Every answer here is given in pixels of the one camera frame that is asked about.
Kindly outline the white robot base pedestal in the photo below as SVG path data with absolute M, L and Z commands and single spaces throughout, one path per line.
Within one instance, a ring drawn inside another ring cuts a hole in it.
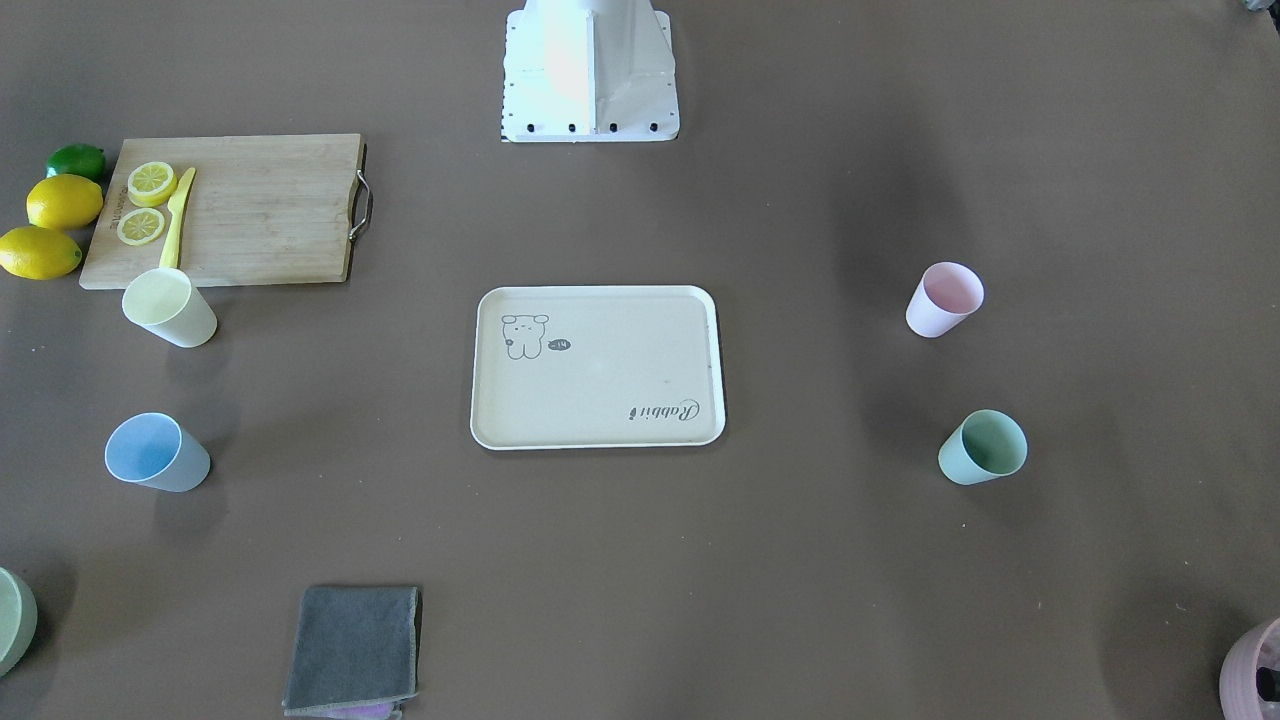
M 669 15 L 649 1 L 527 1 L 506 18 L 500 137 L 671 141 L 680 132 Z

